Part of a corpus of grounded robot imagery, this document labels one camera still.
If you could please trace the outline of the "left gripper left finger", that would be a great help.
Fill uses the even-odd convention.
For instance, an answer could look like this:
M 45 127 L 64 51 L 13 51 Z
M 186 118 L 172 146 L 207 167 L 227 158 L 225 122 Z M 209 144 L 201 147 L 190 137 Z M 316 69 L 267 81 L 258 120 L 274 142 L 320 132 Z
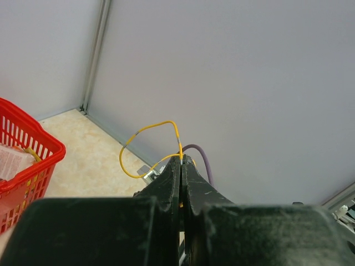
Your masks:
M 2 265 L 178 265 L 180 160 L 134 197 L 45 198 L 21 216 Z

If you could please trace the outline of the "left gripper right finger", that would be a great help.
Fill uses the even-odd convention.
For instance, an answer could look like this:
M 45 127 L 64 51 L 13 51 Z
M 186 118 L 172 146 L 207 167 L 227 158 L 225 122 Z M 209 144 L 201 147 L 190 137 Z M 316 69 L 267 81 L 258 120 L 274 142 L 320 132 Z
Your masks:
M 324 208 L 237 205 L 184 156 L 185 252 L 190 265 L 353 265 L 354 235 Z

